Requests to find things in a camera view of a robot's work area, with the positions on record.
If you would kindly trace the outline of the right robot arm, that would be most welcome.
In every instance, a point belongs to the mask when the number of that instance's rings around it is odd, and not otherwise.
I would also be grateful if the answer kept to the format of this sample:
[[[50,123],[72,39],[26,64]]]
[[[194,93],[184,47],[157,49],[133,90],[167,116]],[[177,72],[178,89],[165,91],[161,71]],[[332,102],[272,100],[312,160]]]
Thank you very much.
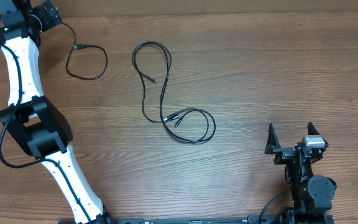
[[[332,209],[337,184],[329,177],[314,175],[312,164],[323,158],[329,143],[312,123],[308,134],[293,147],[281,147],[273,124],[269,124],[265,154],[274,155],[275,165],[285,166],[288,189],[271,199],[259,214],[259,223],[333,223],[327,214]],[[278,215],[266,215],[268,207],[286,194],[291,194],[292,206]]]

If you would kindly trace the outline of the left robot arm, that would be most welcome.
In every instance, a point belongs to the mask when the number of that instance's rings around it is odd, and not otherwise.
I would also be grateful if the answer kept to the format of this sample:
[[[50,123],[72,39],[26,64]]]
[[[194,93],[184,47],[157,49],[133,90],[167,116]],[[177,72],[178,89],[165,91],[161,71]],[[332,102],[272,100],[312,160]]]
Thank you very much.
[[[39,75],[41,33],[62,23],[58,9],[44,1],[0,0],[0,49],[8,68],[8,107],[0,111],[2,134],[42,164],[68,201],[74,223],[115,223],[93,192],[73,151],[73,133],[64,115],[45,96]]]

